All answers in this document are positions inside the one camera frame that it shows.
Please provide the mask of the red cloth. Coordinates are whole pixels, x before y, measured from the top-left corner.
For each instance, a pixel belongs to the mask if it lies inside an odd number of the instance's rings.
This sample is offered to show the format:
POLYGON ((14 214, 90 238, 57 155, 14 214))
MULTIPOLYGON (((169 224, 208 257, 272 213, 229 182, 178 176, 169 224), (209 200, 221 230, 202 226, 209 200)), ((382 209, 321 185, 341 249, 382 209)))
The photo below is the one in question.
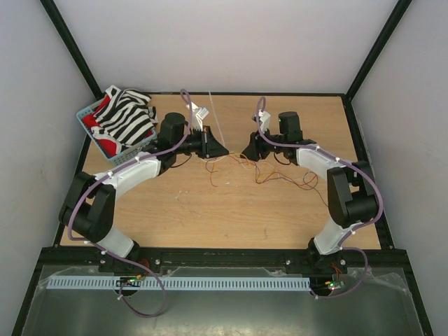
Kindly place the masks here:
POLYGON ((99 149, 107 158, 113 158, 121 152, 121 144, 115 140, 109 133, 97 122, 97 114, 110 102, 110 98, 97 101, 95 104, 85 108, 80 117, 80 123, 85 127, 87 133, 92 137, 99 149))

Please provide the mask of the white zip tie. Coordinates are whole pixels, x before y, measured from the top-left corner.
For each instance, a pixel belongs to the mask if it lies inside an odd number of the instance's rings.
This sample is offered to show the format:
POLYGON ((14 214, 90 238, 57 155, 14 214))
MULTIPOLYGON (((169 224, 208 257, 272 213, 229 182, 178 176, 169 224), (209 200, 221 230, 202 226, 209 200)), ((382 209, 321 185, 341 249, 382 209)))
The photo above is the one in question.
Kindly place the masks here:
POLYGON ((218 114, 216 112, 216 107, 215 107, 215 104, 214 104, 214 101, 213 101, 213 96, 212 96, 210 90, 208 91, 208 94, 209 94, 209 100, 210 100, 211 108, 212 108, 212 111, 213 111, 213 116, 214 116, 214 119, 216 121, 216 126, 218 128, 218 132, 219 132, 219 135, 220 135, 221 143, 222 143, 222 145, 224 147, 226 147, 225 137, 223 136, 223 131, 222 131, 219 119, 218 119, 218 114))

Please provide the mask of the green circuit board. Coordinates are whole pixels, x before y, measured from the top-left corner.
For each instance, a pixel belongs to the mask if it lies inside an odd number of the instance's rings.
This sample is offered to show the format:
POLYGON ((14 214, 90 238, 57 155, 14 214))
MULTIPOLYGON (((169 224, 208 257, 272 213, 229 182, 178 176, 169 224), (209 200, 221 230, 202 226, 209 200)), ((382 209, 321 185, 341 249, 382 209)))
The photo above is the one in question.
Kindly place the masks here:
POLYGON ((121 276, 115 281, 115 287, 123 288, 139 288, 144 282, 144 277, 138 276, 121 276))
POLYGON ((326 281, 325 286, 330 291, 335 291, 337 289, 341 289, 345 286, 345 281, 343 280, 332 280, 332 281, 326 281))

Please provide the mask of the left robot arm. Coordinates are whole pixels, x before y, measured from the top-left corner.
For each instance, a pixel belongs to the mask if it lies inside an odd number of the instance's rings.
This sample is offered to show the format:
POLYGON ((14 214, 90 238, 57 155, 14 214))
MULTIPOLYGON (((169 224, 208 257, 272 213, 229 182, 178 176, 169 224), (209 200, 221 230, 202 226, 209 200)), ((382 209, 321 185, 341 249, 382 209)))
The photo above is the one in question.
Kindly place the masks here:
POLYGON ((140 183, 163 174, 176 162, 178 154, 196 154, 199 158, 218 158, 229 153, 216 140, 209 126, 185 130, 186 119, 180 113, 168 113, 157 137, 129 161, 112 170, 91 175, 84 171, 73 178, 59 213, 67 232, 115 255, 115 263, 124 271, 137 268, 139 245, 114 224, 116 201, 140 183))

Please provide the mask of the blue plastic basket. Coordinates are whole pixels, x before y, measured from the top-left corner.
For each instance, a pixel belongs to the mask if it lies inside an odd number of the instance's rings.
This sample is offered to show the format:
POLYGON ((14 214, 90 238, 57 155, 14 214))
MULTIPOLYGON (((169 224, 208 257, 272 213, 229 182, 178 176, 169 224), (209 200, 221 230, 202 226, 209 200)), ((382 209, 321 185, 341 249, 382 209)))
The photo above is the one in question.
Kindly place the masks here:
POLYGON ((101 134, 100 126, 93 125, 89 122, 85 123, 84 121, 85 117, 87 117, 88 120, 93 121, 90 115, 92 115, 97 110, 97 107, 100 104, 101 101, 96 101, 95 103, 81 109, 76 113, 76 118, 83 129, 86 131, 87 136, 91 140, 91 142, 99 149, 104 158, 114 166, 121 165, 130 158, 134 157, 145 145, 149 144, 151 140, 156 138, 157 133, 155 131, 155 128, 152 128, 149 131, 147 137, 139 143, 136 143, 133 146, 124 146, 113 139, 111 136, 107 134, 101 134))

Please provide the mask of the left green circuit board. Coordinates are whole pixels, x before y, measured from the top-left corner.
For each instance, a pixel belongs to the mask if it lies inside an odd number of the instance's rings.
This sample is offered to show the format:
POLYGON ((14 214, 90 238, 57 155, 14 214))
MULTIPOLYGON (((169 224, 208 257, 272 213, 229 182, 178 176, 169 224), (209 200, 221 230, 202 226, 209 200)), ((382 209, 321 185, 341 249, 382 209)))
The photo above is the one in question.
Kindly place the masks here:
POLYGON ((123 288, 139 288, 144 282, 144 277, 138 276, 121 276, 115 281, 115 287, 123 288))

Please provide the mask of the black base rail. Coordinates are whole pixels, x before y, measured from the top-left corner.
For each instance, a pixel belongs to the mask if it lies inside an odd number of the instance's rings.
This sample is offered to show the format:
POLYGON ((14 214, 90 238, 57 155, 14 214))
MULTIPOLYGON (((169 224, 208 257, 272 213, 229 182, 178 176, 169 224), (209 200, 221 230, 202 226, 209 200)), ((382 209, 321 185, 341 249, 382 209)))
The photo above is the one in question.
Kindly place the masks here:
POLYGON ((177 267, 265 268, 288 274, 331 275, 347 272, 348 262, 336 253, 309 256, 304 249, 141 248, 135 259, 155 273, 177 267))

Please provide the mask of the zebra striped cloth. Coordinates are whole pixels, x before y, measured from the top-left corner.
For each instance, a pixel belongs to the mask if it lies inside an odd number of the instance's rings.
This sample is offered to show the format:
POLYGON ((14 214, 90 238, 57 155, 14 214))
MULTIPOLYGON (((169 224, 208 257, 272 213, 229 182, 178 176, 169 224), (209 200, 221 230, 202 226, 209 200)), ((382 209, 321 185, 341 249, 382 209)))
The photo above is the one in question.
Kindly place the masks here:
POLYGON ((158 124, 151 96, 135 89, 112 85, 105 91, 110 102, 96 116, 97 122, 124 146, 133 146, 147 137, 158 124))

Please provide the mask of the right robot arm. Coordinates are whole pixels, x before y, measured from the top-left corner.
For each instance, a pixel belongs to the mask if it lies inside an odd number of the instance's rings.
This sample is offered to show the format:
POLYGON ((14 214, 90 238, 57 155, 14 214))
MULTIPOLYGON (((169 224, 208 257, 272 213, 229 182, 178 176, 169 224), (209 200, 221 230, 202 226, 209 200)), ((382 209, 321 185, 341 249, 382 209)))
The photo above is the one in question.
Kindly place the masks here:
POLYGON ((357 229, 381 218, 384 205, 372 170, 366 161, 352 162, 323 150, 315 141, 305 139, 296 112, 280 113, 279 134, 269 130, 270 114, 262 109, 252 117, 257 130, 250 135, 242 155, 254 162, 270 153, 283 156, 292 164, 308 169, 327 182, 329 218, 307 247, 306 263, 313 272, 330 265, 330 256, 342 249, 344 241, 357 229))

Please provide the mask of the right green circuit board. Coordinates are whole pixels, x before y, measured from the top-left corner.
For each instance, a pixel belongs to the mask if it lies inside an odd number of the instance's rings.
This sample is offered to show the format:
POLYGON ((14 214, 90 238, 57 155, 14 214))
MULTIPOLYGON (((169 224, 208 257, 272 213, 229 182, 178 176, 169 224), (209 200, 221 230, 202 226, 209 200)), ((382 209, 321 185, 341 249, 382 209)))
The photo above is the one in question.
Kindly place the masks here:
POLYGON ((337 289, 341 289, 345 286, 345 281, 343 280, 332 280, 332 281, 326 281, 325 286, 330 291, 335 291, 337 289))

